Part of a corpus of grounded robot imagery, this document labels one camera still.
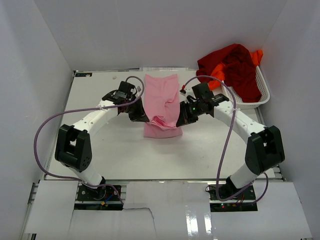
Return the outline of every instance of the orange cloth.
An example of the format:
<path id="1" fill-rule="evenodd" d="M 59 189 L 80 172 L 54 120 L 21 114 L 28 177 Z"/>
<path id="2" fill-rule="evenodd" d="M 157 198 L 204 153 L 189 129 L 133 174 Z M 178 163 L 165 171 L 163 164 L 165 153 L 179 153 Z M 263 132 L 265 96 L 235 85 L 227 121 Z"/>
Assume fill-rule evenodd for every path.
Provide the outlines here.
<path id="1" fill-rule="evenodd" d="M 260 65 L 260 62 L 261 62 L 261 59 L 264 55 L 264 52 L 259 49 L 253 53 L 250 52 L 250 56 L 251 56 L 251 59 L 252 59 L 252 62 L 254 64 L 254 66 L 259 66 Z M 212 71 L 212 73 L 210 74 L 210 76 L 212 77 L 215 77 L 221 81 L 224 81 L 226 78 L 225 78 L 225 73 L 224 73 L 224 67 L 225 65 L 221 62 L 219 63 Z M 220 82 L 218 81 L 210 81 L 208 83 L 209 85 L 209 89 L 210 91 L 216 89 L 217 87 L 219 87 L 221 84 Z"/>

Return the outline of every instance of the dark red fabric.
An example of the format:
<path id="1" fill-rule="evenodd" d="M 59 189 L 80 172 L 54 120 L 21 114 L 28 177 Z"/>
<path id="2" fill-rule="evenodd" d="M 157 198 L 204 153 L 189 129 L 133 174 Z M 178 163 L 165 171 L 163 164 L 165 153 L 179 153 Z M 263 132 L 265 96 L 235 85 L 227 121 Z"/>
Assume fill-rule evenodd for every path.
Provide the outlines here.
<path id="1" fill-rule="evenodd" d="M 210 76 L 219 63 L 225 64 L 225 84 L 233 87 L 244 103 L 259 102 L 261 93 L 256 81 L 256 67 L 248 49 L 241 44 L 232 44 L 214 51 L 198 60 L 196 75 Z M 208 83 L 210 79 L 200 77 L 199 81 Z"/>

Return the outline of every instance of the pink cloth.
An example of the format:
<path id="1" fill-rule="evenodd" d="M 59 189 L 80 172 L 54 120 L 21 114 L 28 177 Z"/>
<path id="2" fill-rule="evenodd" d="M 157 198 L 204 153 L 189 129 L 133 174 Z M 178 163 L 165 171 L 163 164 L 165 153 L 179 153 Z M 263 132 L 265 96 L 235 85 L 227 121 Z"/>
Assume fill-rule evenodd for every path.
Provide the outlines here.
<path id="1" fill-rule="evenodd" d="M 150 120 L 144 124 L 145 137 L 163 139 L 182 135 L 181 127 L 176 127 L 180 114 L 177 74 L 145 75 L 144 110 Z"/>

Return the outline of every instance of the white wall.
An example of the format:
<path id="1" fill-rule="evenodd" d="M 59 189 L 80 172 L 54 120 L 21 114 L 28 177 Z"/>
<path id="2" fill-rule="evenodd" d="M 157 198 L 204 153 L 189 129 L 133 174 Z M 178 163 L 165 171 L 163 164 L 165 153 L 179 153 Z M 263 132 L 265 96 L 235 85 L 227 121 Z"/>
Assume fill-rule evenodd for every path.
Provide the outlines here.
<path id="1" fill-rule="evenodd" d="M 320 239 L 320 2 L 290 0 L 263 45 L 261 69 L 271 93 L 266 124 L 280 128 L 286 160 L 315 240 Z"/>
<path id="2" fill-rule="evenodd" d="M 287 0 L 35 0 L 73 70 L 197 68 L 213 50 L 261 48 Z"/>
<path id="3" fill-rule="evenodd" d="M 33 182 L 39 125 L 60 112 L 72 71 L 33 0 L 0 1 L 0 240 L 17 240 Z M 57 121 L 39 139 L 42 163 Z"/>

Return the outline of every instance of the white laundry basket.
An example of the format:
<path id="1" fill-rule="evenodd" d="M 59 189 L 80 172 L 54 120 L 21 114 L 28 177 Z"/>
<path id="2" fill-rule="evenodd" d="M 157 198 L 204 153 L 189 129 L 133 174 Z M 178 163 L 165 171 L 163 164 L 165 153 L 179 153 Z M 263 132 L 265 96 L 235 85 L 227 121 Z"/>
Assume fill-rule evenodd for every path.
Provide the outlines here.
<path id="1" fill-rule="evenodd" d="M 259 107 L 261 104 L 265 104 L 270 99 L 270 92 L 268 90 L 266 81 L 264 79 L 264 76 L 262 76 L 262 73 L 260 71 L 260 68 L 257 66 L 255 69 L 255 80 L 256 84 L 258 86 L 258 89 L 261 93 L 261 99 L 259 102 L 243 102 L 241 97 L 235 92 L 233 87 L 230 87 L 232 93 L 234 94 L 235 100 L 236 100 L 236 107 L 239 109 L 254 109 Z M 232 96 L 230 92 L 226 89 L 225 86 L 222 86 L 223 94 L 229 98 L 230 101 L 233 102 Z"/>

